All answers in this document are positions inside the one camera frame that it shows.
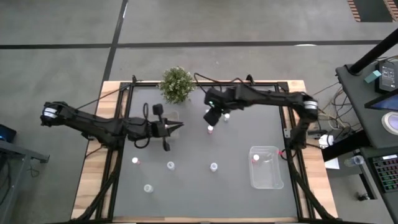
wooden platform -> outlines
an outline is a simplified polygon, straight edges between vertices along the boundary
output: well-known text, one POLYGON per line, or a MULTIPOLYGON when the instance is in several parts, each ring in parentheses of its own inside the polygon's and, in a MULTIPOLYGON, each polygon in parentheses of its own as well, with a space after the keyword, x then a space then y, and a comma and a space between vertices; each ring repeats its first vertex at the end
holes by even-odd
MULTIPOLYGON (((158 81, 146 81, 147 83, 157 83, 158 81)), ((289 84, 289 90, 292 91, 305 91, 305 85, 303 80, 261 80, 261 82, 287 82, 289 84)), ((101 96, 111 93, 120 87, 121 82, 104 82, 101 96)), ((104 118, 112 118, 116 107, 116 100, 118 98, 118 92, 113 93, 98 103, 96 114, 104 118)), ((123 98, 123 106, 126 104, 126 98, 123 98)), ((290 124, 289 117, 287 116, 287 108, 285 108, 286 121, 290 124)), ((99 148, 98 142, 92 141, 89 143, 87 148, 87 154, 95 149, 99 148)), ((337 211, 333 195, 330 189, 328 176, 326 173, 325 164, 323 162, 322 153, 315 147, 308 147, 303 152, 303 158, 305 161, 305 168, 307 171, 307 177, 310 184, 311 191, 315 194, 319 202, 326 208, 326 210, 337 217, 337 211)), ((103 176, 103 170, 106 160, 107 149, 100 149, 98 152, 93 153, 85 159, 78 191, 76 194, 75 204, 73 206, 71 218, 79 217, 90 205, 99 192, 101 187, 101 180, 103 176)), ((114 160, 116 159, 117 152, 113 152, 113 163, 111 167, 114 167, 114 160)), ((106 200, 103 207, 102 216, 106 217, 109 207, 109 196, 110 190, 107 192, 106 200)), ((304 193, 300 191, 300 201, 302 203, 304 217, 308 217, 307 204, 304 193)), ((114 217, 114 222, 294 222, 297 217, 291 218, 194 218, 194 217, 114 217)))

plastic tray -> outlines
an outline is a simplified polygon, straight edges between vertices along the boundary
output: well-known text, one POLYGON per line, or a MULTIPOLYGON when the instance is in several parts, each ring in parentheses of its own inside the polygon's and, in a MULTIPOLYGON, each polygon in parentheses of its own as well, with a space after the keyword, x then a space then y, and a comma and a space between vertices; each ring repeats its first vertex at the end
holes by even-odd
POLYGON ((250 182, 255 189, 281 189, 278 151, 275 146, 253 146, 249 151, 250 182))

concrete floor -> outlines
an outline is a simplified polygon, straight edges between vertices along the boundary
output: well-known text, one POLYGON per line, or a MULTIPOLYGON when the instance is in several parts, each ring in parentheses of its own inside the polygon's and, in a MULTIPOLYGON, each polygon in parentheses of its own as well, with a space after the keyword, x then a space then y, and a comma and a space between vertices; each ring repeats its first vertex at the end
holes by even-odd
MULTIPOLYGON (((0 0, 0 45, 111 43, 121 3, 0 0)), ((396 27, 355 22, 345 0, 131 0, 119 42, 374 40, 396 27)), ((372 47, 118 49, 109 79, 130 80, 135 74, 159 80, 164 70, 179 65, 215 79, 250 73, 259 80, 305 80, 311 94, 337 82, 335 68, 355 62, 372 47)), ((0 123, 18 131, 16 144, 51 155, 48 164, 34 164, 40 176, 25 182, 13 223, 70 218, 87 141, 66 127, 41 127, 39 116, 46 101, 80 106, 95 99, 108 53, 109 49, 0 50, 0 123)), ((387 54, 398 54, 398 48, 387 54)), ((316 96, 320 106, 337 88, 316 96)), ((345 119, 358 122, 354 113, 345 119)), ((355 201, 353 194, 363 191, 359 177, 330 182, 340 218, 392 223, 381 200, 355 201)))

potted plant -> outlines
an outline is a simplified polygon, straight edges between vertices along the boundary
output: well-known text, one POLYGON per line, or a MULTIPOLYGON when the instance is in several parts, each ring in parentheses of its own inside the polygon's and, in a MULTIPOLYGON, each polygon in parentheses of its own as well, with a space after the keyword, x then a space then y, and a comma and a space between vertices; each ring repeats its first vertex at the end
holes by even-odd
POLYGON ((159 84, 164 100, 168 103, 182 103, 195 89, 191 74, 182 67, 166 70, 159 84))

keyboard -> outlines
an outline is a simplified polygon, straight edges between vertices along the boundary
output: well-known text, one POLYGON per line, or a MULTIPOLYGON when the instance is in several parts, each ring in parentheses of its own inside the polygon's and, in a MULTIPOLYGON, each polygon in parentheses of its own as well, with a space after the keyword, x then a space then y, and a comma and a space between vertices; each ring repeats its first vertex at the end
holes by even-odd
POLYGON ((398 191, 398 155, 375 157, 373 165, 384 191, 398 191))

